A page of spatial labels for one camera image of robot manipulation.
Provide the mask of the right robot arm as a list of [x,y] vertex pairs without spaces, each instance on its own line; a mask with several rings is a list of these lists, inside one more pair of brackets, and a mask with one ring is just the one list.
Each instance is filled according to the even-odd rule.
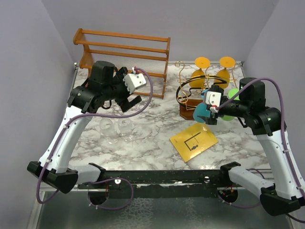
[[257,196],[264,210],[271,216],[296,211],[305,205],[305,180],[298,170],[288,141],[285,112],[277,84],[280,109],[266,106],[266,78],[243,78],[239,91],[232,97],[224,96],[218,85],[203,93],[203,103],[209,113],[205,122],[215,125],[217,118],[228,115],[237,117],[244,127],[249,127],[267,156],[274,181],[254,175],[239,163],[221,166],[219,181],[229,187],[238,184]]

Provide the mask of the clear wine glass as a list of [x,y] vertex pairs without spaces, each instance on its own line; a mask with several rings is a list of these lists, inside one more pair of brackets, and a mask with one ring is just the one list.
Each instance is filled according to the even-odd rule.
[[105,136],[105,139],[108,144],[114,145],[118,142],[117,139],[117,132],[114,127],[114,123],[109,118],[103,118],[100,120],[99,123],[100,132],[103,136]]
[[121,118],[118,120],[118,129],[120,136],[125,141],[132,141],[133,135],[132,135],[132,121],[130,118]]

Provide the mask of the green plastic wine glass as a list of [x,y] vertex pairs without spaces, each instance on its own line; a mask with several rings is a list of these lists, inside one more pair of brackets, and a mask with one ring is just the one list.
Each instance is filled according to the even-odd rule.
[[[228,98],[231,99],[231,98],[232,98],[234,95],[236,95],[238,92],[239,92],[239,89],[238,89],[238,88],[233,88],[233,89],[231,89],[231,90],[228,92]],[[224,116],[222,117],[222,119],[223,119],[224,121],[230,122],[230,121],[234,120],[234,117],[233,117],[233,116],[229,116],[229,115],[224,115]]]

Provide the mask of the blue plastic wine glass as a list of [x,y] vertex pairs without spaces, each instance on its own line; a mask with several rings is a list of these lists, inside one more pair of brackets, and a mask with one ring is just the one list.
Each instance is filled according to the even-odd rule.
[[205,89],[201,93],[201,97],[203,101],[197,105],[193,112],[193,118],[198,123],[205,123],[205,118],[209,118],[211,115],[211,111],[207,108],[207,104],[204,101],[205,93],[208,89]]

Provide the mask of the orange plastic wine glass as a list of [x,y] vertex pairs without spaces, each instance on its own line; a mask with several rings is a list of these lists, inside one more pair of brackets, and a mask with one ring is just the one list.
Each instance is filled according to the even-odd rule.
[[[205,75],[203,69],[208,69],[210,67],[210,60],[206,57],[198,57],[195,59],[195,65],[198,67],[197,70],[195,70],[191,77],[197,77],[197,76],[203,76]],[[193,88],[204,88],[205,79],[197,79],[189,83],[189,85]]]
[[218,86],[220,86],[220,88],[225,89],[229,86],[229,83],[234,83],[235,86],[237,86],[236,84],[236,79],[234,77],[234,69],[235,69],[235,59],[230,57],[230,56],[224,56],[219,60],[220,65],[223,67],[223,69],[221,69],[216,76],[218,76],[219,78],[225,80],[225,83],[223,83],[220,80],[214,79],[214,84],[218,83]]

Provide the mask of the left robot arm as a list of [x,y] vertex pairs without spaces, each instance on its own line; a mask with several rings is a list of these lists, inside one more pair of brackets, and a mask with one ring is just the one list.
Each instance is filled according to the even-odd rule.
[[94,164],[79,169],[69,168],[72,152],[87,124],[106,102],[116,102],[122,112],[141,102],[137,96],[128,99],[144,87],[149,75],[139,68],[117,69],[113,63],[96,61],[90,76],[72,89],[61,125],[49,147],[38,161],[31,161],[27,170],[38,178],[36,192],[44,182],[62,193],[69,193],[77,184],[89,182],[94,188],[105,184],[102,168]]

